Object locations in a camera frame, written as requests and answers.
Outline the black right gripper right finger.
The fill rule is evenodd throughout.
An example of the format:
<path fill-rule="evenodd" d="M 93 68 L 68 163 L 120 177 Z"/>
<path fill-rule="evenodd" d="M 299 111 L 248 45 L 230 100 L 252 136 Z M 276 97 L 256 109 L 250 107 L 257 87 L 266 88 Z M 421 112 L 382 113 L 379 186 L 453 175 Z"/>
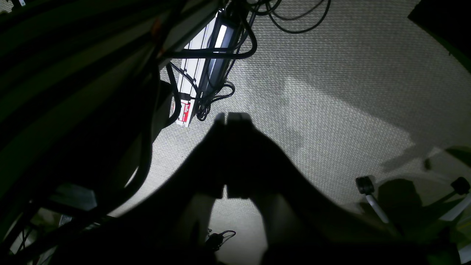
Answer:
<path fill-rule="evenodd" d="M 268 248 L 263 265 L 396 265 L 387 235 L 315 188 L 247 113 L 231 112 L 227 152 L 234 162 L 228 194 L 259 210 Z"/>

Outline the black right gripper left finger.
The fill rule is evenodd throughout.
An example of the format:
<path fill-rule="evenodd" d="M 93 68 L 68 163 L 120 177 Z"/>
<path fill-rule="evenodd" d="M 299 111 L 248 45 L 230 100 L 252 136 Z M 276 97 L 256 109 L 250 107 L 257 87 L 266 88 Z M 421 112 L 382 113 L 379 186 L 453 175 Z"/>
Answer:
<path fill-rule="evenodd" d="M 210 215 L 223 182 L 210 159 L 223 136 L 225 115 L 217 114 L 203 140 L 156 191 L 118 219 L 112 265 L 216 265 L 205 246 Z"/>

